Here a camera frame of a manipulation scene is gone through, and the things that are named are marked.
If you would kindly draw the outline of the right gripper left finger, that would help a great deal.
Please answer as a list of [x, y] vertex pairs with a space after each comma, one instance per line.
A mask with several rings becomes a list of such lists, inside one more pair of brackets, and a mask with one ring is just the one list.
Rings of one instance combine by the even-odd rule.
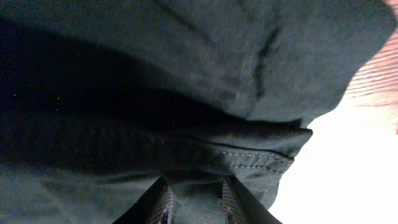
[[163, 178], [157, 179], [139, 200], [113, 224], [172, 224], [174, 195]]

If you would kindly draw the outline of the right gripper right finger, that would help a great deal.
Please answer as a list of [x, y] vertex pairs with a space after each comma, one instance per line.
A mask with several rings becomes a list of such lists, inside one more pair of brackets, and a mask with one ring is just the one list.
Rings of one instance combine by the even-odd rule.
[[227, 224], [282, 224], [233, 176], [223, 179], [222, 207]]

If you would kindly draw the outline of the dark green shorts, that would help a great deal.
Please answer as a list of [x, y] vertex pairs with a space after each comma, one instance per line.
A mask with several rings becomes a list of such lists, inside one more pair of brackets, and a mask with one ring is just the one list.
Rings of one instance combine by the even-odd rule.
[[2, 1], [1, 222], [113, 223], [160, 177], [226, 223], [397, 28], [384, 1]]

